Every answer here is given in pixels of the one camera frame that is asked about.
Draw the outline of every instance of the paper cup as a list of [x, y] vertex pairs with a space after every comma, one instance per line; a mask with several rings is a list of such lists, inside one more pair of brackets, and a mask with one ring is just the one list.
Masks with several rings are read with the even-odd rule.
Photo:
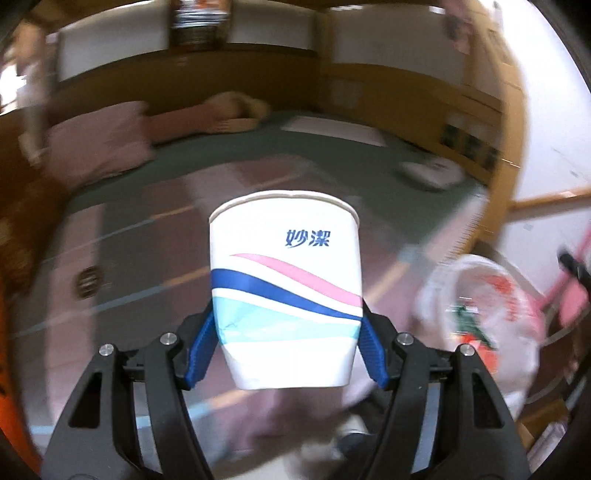
[[363, 315], [355, 210], [272, 190], [225, 203], [209, 222], [217, 334], [236, 386], [346, 385]]

